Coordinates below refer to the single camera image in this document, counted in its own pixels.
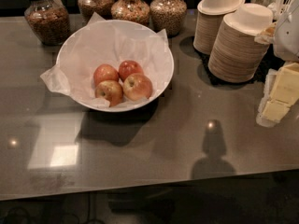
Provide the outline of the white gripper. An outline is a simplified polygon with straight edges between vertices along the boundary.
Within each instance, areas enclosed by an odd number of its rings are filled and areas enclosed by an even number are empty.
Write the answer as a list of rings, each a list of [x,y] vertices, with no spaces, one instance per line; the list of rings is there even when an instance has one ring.
[[[292,0],[278,19],[273,47],[280,59],[299,62],[299,0]],[[256,122],[266,128],[274,127],[298,100],[299,63],[285,63],[277,71],[270,69],[265,77]]]

